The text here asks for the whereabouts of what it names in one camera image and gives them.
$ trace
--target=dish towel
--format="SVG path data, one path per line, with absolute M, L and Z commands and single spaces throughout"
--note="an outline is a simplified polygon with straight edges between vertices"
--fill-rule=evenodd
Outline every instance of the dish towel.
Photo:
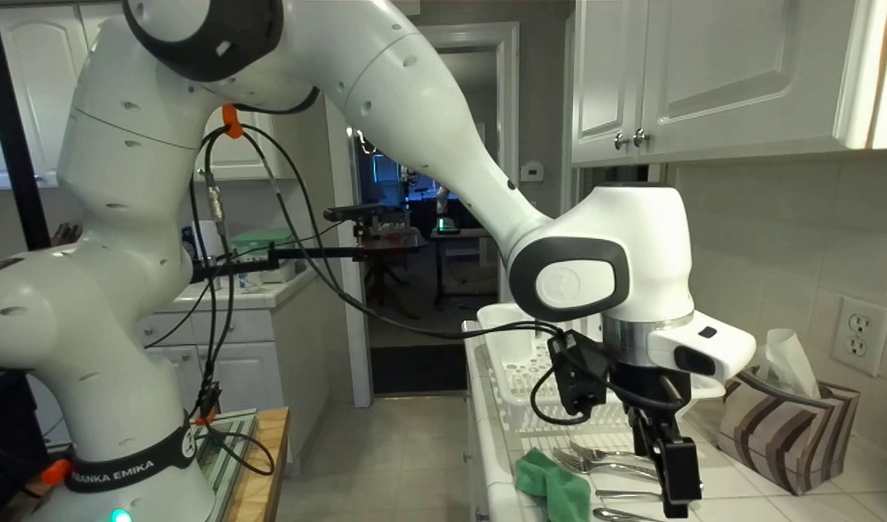
M 588 522 L 591 487 L 539 450 L 519 458 L 513 484 L 545 505 L 551 522 Z

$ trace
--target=ceiling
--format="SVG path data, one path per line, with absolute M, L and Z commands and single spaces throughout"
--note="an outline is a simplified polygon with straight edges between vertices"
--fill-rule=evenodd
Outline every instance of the ceiling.
M 496 49 L 446 49 L 446 70 L 464 90 L 496 90 Z

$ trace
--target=drawer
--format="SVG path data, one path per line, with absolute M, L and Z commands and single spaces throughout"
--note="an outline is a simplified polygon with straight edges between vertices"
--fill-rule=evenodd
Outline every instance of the drawer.
M 157 313 L 139 322 L 139 334 L 145 345 L 154 345 L 159 336 L 165 336 L 174 325 L 183 322 L 183 313 Z M 188 345 L 197 342 L 194 316 L 186 319 L 168 339 L 159 345 Z
M 197 339 L 209 339 L 212 313 L 194 313 L 194 334 Z M 267 310 L 235 310 L 232 328 L 226 342 L 270 342 L 272 334 L 272 313 Z

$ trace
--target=kitchen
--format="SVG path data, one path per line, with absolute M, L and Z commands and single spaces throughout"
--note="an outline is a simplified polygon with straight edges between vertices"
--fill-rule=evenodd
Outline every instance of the kitchen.
M 562 148 L 557 142 L 542 139 L 542 136 L 559 136 L 562 128 L 574 133 L 574 125 L 562 125 L 562 113 L 574 116 L 577 110 L 562 110 L 562 9 L 568 6 L 545 6 L 545 3 L 455 3 L 455 6 L 420 6 L 417 23 L 481 23 L 481 20 L 519 20 L 522 23 L 522 119 L 519 119 L 519 133 L 522 133 L 522 157 L 525 160 L 542 160 L 548 165 L 548 180 L 536 186 L 522 186 L 528 197 L 542 209 L 542 212 L 559 212 L 568 209 L 568 203 L 583 197 L 580 186 L 588 186 L 588 174 L 571 174 L 568 165 L 615 165 L 615 162 L 661 162 L 655 168 L 655 177 L 672 180 L 690 209 L 690 226 L 693 226 L 693 293 L 701 310 L 722 316 L 739 328 L 748 328 L 762 339 L 765 328 L 794 328 L 803 336 L 803 345 L 812 357 L 812 365 L 817 377 L 844 383 L 852 389 L 861 389 L 861 409 L 858 409 L 858 426 L 855 432 L 878 447 L 887 450 L 887 342 L 884 342 L 884 363 L 878 365 L 878 374 L 861 374 L 852 371 L 849 365 L 841 365 L 832 360 L 832 345 L 835 345 L 835 331 L 838 331 L 838 313 L 844 299 L 855 299 L 864 305 L 875 305 L 887 313 L 887 151 L 884 154 L 844 154 L 841 145 L 832 145 L 829 125 L 838 116 L 838 87 L 841 78 L 826 78 L 826 70 L 812 70 L 806 73 L 806 81 L 800 90 L 788 90 L 783 78 L 759 78 L 748 81 L 745 90 L 728 93 L 730 104 L 739 104 L 730 96 L 745 96 L 748 90 L 768 90 L 777 96 L 797 93 L 788 104 L 777 104 L 768 116 L 757 113 L 765 107 L 745 104 L 748 113 L 733 116 L 725 122 L 713 122 L 713 128 L 704 128 L 701 119 L 696 119 L 696 128 L 672 128 L 667 131 L 652 128 L 652 122 L 641 122 L 644 131 L 649 133 L 649 157 L 638 148 L 635 128 L 641 110 L 649 110 L 658 99 L 646 96 L 635 99 L 632 93 L 641 93 L 641 75 L 644 64 L 641 49 L 644 46 L 664 46 L 658 38 L 664 32 L 655 32 L 655 23 L 667 20 L 667 12 L 658 6 L 644 6 L 644 3 L 594 3 L 609 12 L 594 12 L 597 20 L 606 20 L 597 38 L 612 38 L 615 46 L 603 46 L 603 41 L 588 44 L 586 49 L 597 49 L 597 61 L 588 61 L 594 70 L 586 73 L 586 84 L 597 81 L 620 81 L 612 90 L 594 90 L 594 93 L 626 93 L 623 110 L 603 110 L 600 104 L 617 107 L 617 102 L 603 99 L 586 125 L 600 128 L 600 133 L 588 136 L 571 136 L 571 157 L 562 160 Z M 684 6 L 687 17 L 687 32 L 690 35 L 707 35 L 701 32 L 701 15 L 693 9 L 704 9 L 704 3 L 690 3 Z M 742 26 L 739 20 L 786 20 L 786 9 L 817 9 L 815 3 L 768 3 L 768 6 L 748 6 L 751 12 L 742 9 L 728 9 L 730 23 Z M 736 44 L 722 49 L 745 49 L 742 38 L 759 38 L 754 49 L 762 49 L 759 55 L 751 55 L 748 64 L 754 73 L 762 73 L 757 67 L 768 64 L 774 67 L 774 46 L 780 46 L 786 29 L 783 23 L 765 26 L 748 23 L 748 32 L 733 32 Z M 719 49 L 713 44 L 704 44 L 701 49 L 693 46 L 693 41 L 678 41 L 684 46 L 670 46 L 672 52 L 684 52 L 678 67 L 684 64 L 684 75 L 675 78 L 675 87 L 693 93 L 699 84 L 690 78 L 704 78 L 693 67 L 710 64 L 699 58 L 704 49 Z M 794 52 L 812 52 L 812 55 L 791 55 L 791 73 L 797 64 L 823 64 L 841 55 L 846 55 L 849 41 L 835 41 L 838 46 L 823 46 L 817 41 L 815 46 L 788 46 Z M 661 73 L 664 64 L 646 64 L 646 78 L 644 84 L 652 84 L 658 78 L 649 78 L 649 73 Z M 684 104 L 675 104 L 672 110 L 696 110 L 704 113 L 707 99 L 690 99 L 684 96 Z M 620 128 L 600 122 L 603 116 L 620 119 Z M 730 136 L 730 128 L 754 128 L 759 125 L 757 136 Z M 887 125 L 887 110 L 878 110 L 875 128 Z M 670 145 L 667 133 L 684 136 L 684 142 Z M 310 160 L 316 165 L 328 165 L 328 154 L 316 154 Z M 322 191 L 322 209 L 330 206 L 333 189 L 319 186 Z M 75 220 L 75 209 L 61 197 L 61 191 L 43 191 L 49 220 Z M 270 197 L 267 186 L 235 186 L 235 203 L 232 203 L 232 218 L 243 223 L 258 223 L 258 197 Z M 0 194 L 0 258 L 9 252 L 23 249 L 20 244 L 20 229 L 14 220 L 14 209 L 9 194 Z M 330 351 L 330 397 L 339 403 L 348 403 L 351 397 L 351 380 L 345 377 L 351 363 L 345 360 L 345 339 L 336 342 Z

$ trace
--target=green object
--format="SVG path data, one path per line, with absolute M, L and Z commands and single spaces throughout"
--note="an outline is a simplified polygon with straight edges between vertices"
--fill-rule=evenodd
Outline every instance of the green object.
M 519 458 L 516 490 L 539 499 L 551 522 L 588 522 L 591 519 L 591 487 L 586 479 L 562 470 L 539 450 Z
M 267 252 L 270 247 L 287 249 L 293 244 L 296 244 L 296 238 L 287 229 L 252 229 L 252 232 L 243 232 L 243 235 L 232 238 L 232 249 L 238 255 Z

